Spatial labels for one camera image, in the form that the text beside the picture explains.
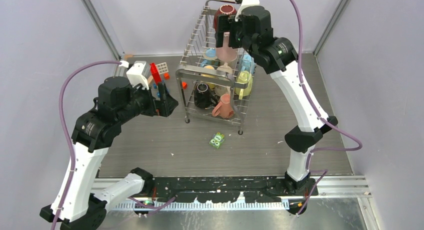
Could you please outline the yellow mug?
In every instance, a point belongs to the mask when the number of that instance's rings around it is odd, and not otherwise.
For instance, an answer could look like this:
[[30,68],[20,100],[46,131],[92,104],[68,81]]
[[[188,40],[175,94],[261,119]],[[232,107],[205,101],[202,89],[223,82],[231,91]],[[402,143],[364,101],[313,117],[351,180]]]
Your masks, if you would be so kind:
[[241,71],[236,79],[237,83],[240,84],[247,84],[246,88],[235,88],[235,93],[238,95],[238,99],[242,100],[243,97],[249,96],[252,92],[252,85],[253,85],[253,75],[247,71]]

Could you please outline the light pink mug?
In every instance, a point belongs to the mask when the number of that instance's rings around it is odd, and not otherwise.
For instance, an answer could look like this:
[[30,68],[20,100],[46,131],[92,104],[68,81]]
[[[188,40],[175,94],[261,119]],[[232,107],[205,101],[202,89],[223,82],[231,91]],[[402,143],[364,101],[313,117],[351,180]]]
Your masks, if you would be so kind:
[[235,61],[238,57],[238,49],[230,47],[229,40],[230,40],[230,33],[225,32],[223,34],[222,47],[216,48],[216,57],[220,61],[224,63],[228,63],[228,64]]

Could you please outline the dark red mug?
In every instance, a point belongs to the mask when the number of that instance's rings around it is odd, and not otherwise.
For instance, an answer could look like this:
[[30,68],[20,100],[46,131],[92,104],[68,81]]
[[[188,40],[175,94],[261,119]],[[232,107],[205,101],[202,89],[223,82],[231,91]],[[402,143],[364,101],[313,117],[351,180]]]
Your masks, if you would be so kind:
[[220,6],[219,9],[214,14],[214,18],[213,18],[213,28],[214,28],[214,30],[217,31],[217,29],[218,29],[219,16],[233,15],[233,14],[236,14],[236,13],[237,13],[237,10],[232,5],[224,4],[224,5]]

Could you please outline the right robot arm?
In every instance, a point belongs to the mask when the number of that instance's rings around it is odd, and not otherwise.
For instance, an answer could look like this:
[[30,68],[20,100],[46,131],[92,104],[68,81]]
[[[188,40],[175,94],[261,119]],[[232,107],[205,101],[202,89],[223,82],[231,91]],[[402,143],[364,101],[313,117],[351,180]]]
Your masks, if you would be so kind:
[[297,126],[284,136],[291,152],[283,184],[288,193],[299,195],[310,178],[308,157],[323,135],[331,130],[321,118],[334,125],[338,124],[337,118],[326,112],[315,112],[311,104],[318,106],[317,100],[303,91],[309,89],[309,85],[298,72],[299,55],[289,39],[274,36],[271,14],[263,6],[217,14],[214,29],[217,47],[243,48],[277,83],[292,108]]

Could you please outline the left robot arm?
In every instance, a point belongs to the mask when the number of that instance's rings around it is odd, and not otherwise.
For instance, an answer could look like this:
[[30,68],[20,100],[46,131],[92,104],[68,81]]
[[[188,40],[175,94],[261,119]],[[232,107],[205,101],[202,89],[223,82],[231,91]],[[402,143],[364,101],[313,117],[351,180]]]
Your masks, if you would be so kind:
[[168,117],[178,106],[165,83],[157,85],[159,98],[141,83],[122,76],[109,77],[98,87],[94,106],[75,122],[70,136],[71,157],[55,201],[40,216],[62,230],[95,230],[107,213],[125,199],[148,197],[155,188],[153,175],[136,167],[103,190],[92,190],[101,163],[122,126],[133,118]]

